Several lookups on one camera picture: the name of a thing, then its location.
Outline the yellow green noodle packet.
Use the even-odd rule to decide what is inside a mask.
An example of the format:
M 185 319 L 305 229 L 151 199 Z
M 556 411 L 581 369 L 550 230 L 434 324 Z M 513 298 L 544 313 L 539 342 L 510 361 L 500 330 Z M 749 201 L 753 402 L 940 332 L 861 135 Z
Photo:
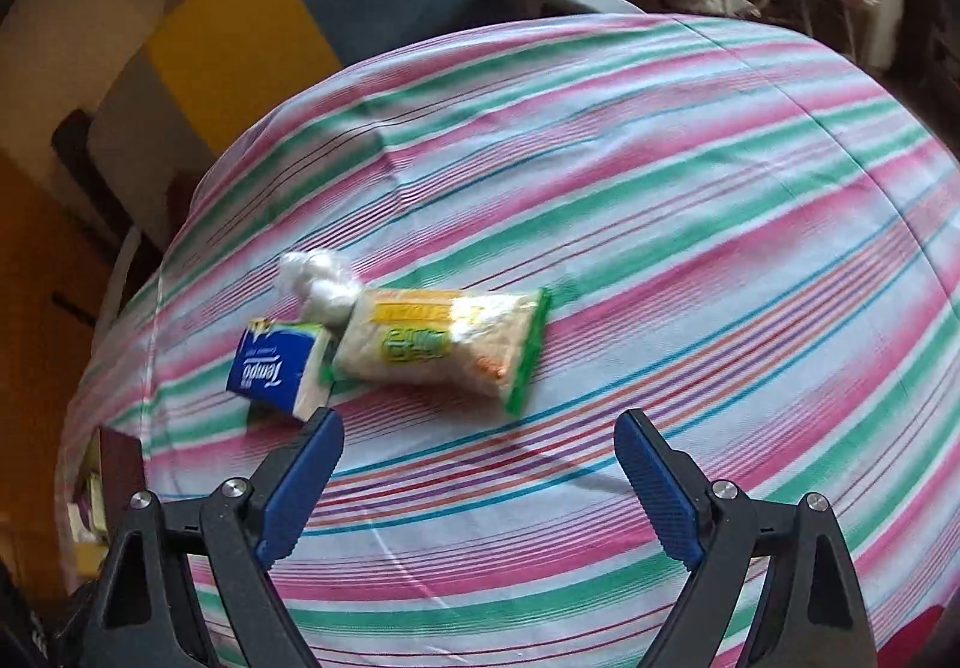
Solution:
M 451 386 L 523 411 L 551 308 L 547 288 L 366 288 L 338 340 L 335 374 L 361 382 Z

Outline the white plastic bundle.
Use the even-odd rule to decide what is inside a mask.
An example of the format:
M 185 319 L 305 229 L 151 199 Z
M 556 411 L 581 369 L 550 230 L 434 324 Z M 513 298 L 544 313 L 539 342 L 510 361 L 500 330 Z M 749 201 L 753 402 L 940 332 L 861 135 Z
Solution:
M 331 249 L 285 252 L 275 285 L 298 301 L 299 320 L 342 329 L 363 291 L 348 258 Z

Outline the red cloth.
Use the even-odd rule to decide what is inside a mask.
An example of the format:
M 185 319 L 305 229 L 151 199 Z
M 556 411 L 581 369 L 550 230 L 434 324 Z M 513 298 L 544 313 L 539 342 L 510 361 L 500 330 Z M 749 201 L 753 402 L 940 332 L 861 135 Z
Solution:
M 916 616 L 905 626 L 889 638 L 877 652 L 878 668 L 907 668 L 910 661 L 921 652 L 921 647 L 928 642 L 929 636 L 939 622 L 944 608 L 938 604 L 924 609 L 921 615 Z

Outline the blue tissue pack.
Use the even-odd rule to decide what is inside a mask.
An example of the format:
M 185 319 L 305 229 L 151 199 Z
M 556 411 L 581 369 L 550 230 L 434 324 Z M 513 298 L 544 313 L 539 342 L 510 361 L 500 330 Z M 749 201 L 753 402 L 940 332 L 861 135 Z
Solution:
M 331 332 L 313 322 L 254 319 L 239 339 L 226 390 L 293 420 L 311 420 L 331 395 Z

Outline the striped bed sheet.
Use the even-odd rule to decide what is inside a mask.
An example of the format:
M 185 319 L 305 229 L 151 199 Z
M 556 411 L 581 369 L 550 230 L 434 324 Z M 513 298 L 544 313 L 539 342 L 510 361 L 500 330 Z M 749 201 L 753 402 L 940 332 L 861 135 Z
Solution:
M 382 287 L 551 294 L 526 408 L 343 382 L 278 592 L 327 666 L 631 666 L 679 595 L 613 457 L 649 414 L 758 499 L 825 494 L 875 637 L 958 588 L 958 166 L 815 41 L 675 15 L 513 23 L 332 75 L 233 143 L 71 400 L 202 496 L 291 426 L 226 390 L 290 251 Z

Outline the grey yellow blue headboard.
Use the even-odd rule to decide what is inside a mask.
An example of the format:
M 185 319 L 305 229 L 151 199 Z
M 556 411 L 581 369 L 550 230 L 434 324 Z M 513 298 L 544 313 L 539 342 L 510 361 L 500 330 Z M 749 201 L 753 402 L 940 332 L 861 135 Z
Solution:
M 156 246 L 167 191 L 296 93 L 364 59 L 539 15 L 630 14 L 624 0 L 183 0 L 124 65 L 89 132 L 94 164 Z

